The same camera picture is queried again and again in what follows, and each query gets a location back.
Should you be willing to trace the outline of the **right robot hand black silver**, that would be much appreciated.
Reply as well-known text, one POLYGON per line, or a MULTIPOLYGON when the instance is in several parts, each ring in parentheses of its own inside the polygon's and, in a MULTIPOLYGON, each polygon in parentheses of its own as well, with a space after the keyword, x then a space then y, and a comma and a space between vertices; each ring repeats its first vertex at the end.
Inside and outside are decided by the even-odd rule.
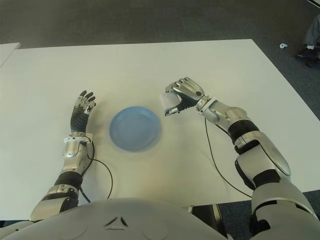
POLYGON ((165 95, 174 95, 173 106, 165 107, 164 115, 171 116, 197 105, 204 90, 189 77, 183 77, 165 87, 165 95))

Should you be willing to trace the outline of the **left robot hand black silver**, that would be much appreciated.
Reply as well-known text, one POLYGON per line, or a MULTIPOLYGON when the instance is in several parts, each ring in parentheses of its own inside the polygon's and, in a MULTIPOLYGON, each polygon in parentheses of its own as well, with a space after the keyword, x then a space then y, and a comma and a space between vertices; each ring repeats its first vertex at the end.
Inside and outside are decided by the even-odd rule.
POLYGON ((76 132, 86 133, 89 116, 96 106, 95 99, 94 93, 86 90, 77 97, 70 118, 72 134, 76 132))

